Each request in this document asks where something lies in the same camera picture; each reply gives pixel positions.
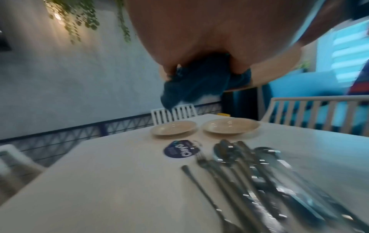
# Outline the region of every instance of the hanging plant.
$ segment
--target hanging plant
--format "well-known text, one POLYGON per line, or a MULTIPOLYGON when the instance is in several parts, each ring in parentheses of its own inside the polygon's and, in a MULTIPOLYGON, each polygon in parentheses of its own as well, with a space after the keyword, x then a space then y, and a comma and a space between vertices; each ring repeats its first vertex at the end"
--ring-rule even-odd
MULTIPOLYGON (((43 0, 51 19, 57 19, 64 25, 70 36, 72 44, 81 41, 78 27, 84 25, 87 28, 96 30, 100 25, 95 11, 93 0, 43 0)), ((115 0, 118 7, 118 20, 123 30, 124 40, 131 41, 130 31, 126 27, 123 18, 123 0, 115 0)))
POLYGON ((115 0, 115 2, 116 2, 116 6, 118 8, 118 21, 119 21, 120 28, 123 31, 124 40, 127 43, 129 43, 129 42, 131 42, 130 30, 126 26, 126 23, 125 23, 124 17, 123 17, 124 0, 115 0))

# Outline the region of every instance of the window blind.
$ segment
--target window blind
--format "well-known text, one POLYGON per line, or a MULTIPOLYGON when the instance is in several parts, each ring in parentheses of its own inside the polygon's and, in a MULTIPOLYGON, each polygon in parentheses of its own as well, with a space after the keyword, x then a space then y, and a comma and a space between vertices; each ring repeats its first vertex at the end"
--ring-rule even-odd
POLYGON ((340 83, 351 86, 369 60, 369 20, 335 32, 332 70, 340 83))

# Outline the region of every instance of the light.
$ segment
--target light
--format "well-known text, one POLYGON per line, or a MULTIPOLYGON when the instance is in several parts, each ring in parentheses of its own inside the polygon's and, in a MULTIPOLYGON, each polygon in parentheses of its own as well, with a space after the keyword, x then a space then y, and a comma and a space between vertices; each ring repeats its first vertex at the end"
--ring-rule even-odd
POLYGON ((59 21, 61 21, 61 20, 62 20, 62 18, 60 17, 60 15, 59 15, 59 14, 54 13, 54 16, 55 16, 55 18, 56 18, 57 20, 59 20, 59 21))

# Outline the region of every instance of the blue sofa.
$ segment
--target blue sofa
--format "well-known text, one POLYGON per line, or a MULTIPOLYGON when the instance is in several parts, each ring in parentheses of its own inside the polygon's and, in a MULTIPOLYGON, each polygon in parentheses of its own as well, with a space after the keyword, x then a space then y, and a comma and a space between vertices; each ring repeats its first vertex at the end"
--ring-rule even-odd
MULTIPOLYGON (((308 97, 308 96, 341 96, 345 94, 345 89, 338 83, 335 73, 332 72, 311 72, 302 73, 300 70, 293 71, 267 85, 263 86, 263 97, 266 109, 268 109, 272 97, 308 97)), ((294 125, 298 104, 295 105, 295 111, 290 125, 294 125)), ((332 121, 332 131, 339 132, 346 116, 347 102, 339 102, 336 106, 336 114, 332 121)), ((274 110, 270 117, 270 122, 274 122, 274 110)), ((327 103, 322 103, 316 119, 316 129, 322 129, 328 113, 327 103)), ((359 105, 356 108, 352 134, 360 135, 366 119, 368 117, 369 107, 367 104, 359 105)), ((301 127, 307 127, 311 114, 311 104, 308 103, 304 120, 301 127)))

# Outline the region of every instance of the gray wall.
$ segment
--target gray wall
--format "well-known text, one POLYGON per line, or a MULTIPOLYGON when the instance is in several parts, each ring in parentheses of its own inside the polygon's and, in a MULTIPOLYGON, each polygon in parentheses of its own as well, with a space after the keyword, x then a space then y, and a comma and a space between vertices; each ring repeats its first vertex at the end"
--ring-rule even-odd
POLYGON ((42 0, 0 1, 0 24, 13 48, 0 53, 0 139, 162 107, 158 66, 130 22, 127 44, 114 1, 97 2, 96 8, 100 27, 80 27, 83 42, 72 45, 63 26, 48 18, 42 0))

